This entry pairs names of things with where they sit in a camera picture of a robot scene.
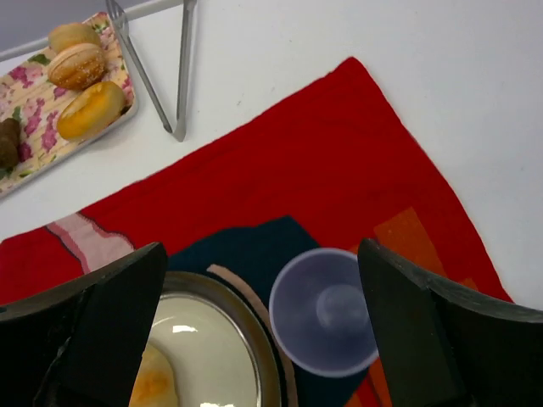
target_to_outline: dark blue cloth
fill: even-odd
[[[168,269],[209,276],[210,265],[222,265],[245,280],[267,307],[279,271],[296,255],[317,247],[294,219],[283,217],[257,227],[219,231],[172,255]],[[367,374],[327,379],[297,365],[294,372],[300,407],[343,407]]]

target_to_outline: white table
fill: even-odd
[[[543,309],[541,15],[540,0],[201,0],[187,140],[164,133],[136,79],[138,115],[0,201],[0,239],[153,174],[354,55],[460,197],[505,289]],[[172,114],[181,17],[131,22]]]

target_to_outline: orange bun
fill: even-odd
[[[100,37],[96,31],[87,24],[70,23],[59,25],[48,35],[49,47],[56,53],[77,44],[94,44],[101,47]]]
[[[56,86],[82,91],[100,80],[105,73],[105,55],[95,44],[66,48],[48,66],[49,80]]]
[[[66,140],[87,139],[114,122],[125,107],[125,93],[114,82],[99,82],[60,114],[57,130]]]

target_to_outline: black plastic piece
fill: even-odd
[[[371,240],[358,261],[394,406],[543,405],[543,312],[478,293]]]
[[[126,407],[167,255],[152,243],[0,313],[0,405]]]

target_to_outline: plate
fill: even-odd
[[[44,48],[0,77],[0,121],[13,117],[21,125],[20,162],[10,171],[0,170],[0,197],[96,141],[137,112],[132,79],[108,15],[97,13],[85,24],[100,36],[107,61],[102,81],[113,81],[122,88],[126,106],[120,118],[96,136],[68,142],[57,132],[57,120],[80,92],[68,91],[48,81],[48,65],[56,55],[51,48]]]
[[[182,406],[281,405],[267,335],[245,302],[216,280],[166,273],[149,341],[171,362]]]

